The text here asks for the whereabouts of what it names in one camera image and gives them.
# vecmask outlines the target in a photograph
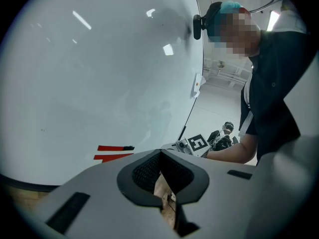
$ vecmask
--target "floor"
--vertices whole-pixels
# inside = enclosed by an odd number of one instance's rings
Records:
[[[46,192],[37,192],[37,191],[29,191],[14,188],[11,186],[4,185],[4,188],[10,197],[10,199],[17,204],[18,206],[24,208],[28,211],[33,211],[36,203],[44,198],[49,193]],[[169,224],[169,226],[173,229],[175,224],[175,209],[176,203],[172,200],[167,201],[167,196],[170,196],[171,189],[164,177],[161,175],[155,184],[154,195],[160,197],[163,202],[163,210],[161,212],[164,220]]]

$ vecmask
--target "red marking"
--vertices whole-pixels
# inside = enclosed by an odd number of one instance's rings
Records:
[[[128,153],[128,154],[117,154],[117,155],[95,155],[94,160],[102,160],[102,163],[115,160],[121,157],[126,157],[128,155],[132,155],[133,153]]]
[[[121,151],[124,150],[124,147],[117,147],[117,146],[102,146],[99,145],[98,151]]]

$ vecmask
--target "black shirt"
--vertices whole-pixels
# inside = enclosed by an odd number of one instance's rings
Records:
[[[212,140],[215,140],[216,137],[218,136],[218,134],[219,134],[218,130],[214,131],[213,133],[210,134],[210,136],[209,136],[207,141],[211,142]],[[224,130],[224,134],[230,134],[230,132],[228,130]],[[233,143],[234,144],[238,143],[238,140],[237,140],[237,138],[235,136],[233,137]]]
[[[260,54],[250,57],[253,75],[248,108],[241,92],[240,127],[253,114],[246,133],[258,136],[257,159],[300,136],[284,97],[310,65],[316,50],[311,36],[287,31],[261,31]]]

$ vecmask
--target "black strip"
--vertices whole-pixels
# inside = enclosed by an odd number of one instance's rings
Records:
[[[183,134],[184,134],[184,131],[185,131],[185,129],[186,129],[186,123],[185,123],[185,126],[183,127],[183,130],[181,131],[181,133],[180,133],[180,135],[179,135],[179,138],[178,138],[178,141],[180,141],[180,139],[181,139],[181,137],[183,136]]]
[[[76,192],[68,201],[46,222],[46,224],[64,234],[79,214],[90,195]]]
[[[51,192],[55,190],[57,187],[59,187],[58,185],[41,185],[41,184],[33,184],[28,182],[17,181],[9,177],[6,177],[2,174],[0,174],[0,182],[18,189],[38,191],[38,192]]]
[[[239,178],[243,178],[246,180],[250,180],[250,178],[253,176],[251,173],[245,173],[245,172],[240,172],[236,170],[229,170],[227,174],[230,174]]]
[[[124,146],[123,150],[134,150],[135,147],[133,146]]]

